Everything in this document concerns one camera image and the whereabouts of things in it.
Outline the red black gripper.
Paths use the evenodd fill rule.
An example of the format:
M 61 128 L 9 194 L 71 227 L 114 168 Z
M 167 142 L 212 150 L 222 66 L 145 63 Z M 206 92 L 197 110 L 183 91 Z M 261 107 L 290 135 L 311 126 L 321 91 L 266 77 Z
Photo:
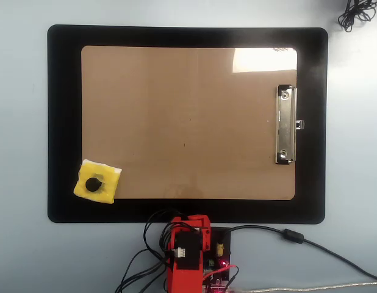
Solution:
M 203 250 L 210 250 L 211 242 L 211 228 L 210 220 L 207 215 L 190 215 L 187 217 L 174 217 L 172 219 L 173 223 L 182 222 L 186 223 L 192 227 L 202 229 L 202 240 L 203 240 Z M 175 228 L 171 230 L 171 249 L 175 249 L 176 242 L 176 232 Z

